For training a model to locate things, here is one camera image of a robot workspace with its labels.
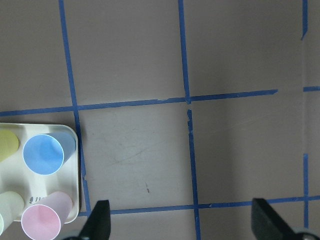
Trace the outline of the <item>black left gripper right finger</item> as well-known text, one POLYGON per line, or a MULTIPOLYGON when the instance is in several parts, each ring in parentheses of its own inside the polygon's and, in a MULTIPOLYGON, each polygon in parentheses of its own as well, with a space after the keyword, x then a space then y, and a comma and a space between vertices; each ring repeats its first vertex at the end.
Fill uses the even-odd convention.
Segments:
POLYGON ((253 198, 251 230, 257 240, 298 240, 293 229, 264 198, 253 198))

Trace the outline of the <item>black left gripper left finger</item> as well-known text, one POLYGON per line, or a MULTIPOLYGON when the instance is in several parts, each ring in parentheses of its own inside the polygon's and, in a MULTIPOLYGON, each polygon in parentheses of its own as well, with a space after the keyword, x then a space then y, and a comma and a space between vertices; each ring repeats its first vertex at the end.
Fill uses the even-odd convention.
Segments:
POLYGON ((80 231, 80 240, 108 240, 111 234, 111 210, 109 200, 99 200, 80 231))

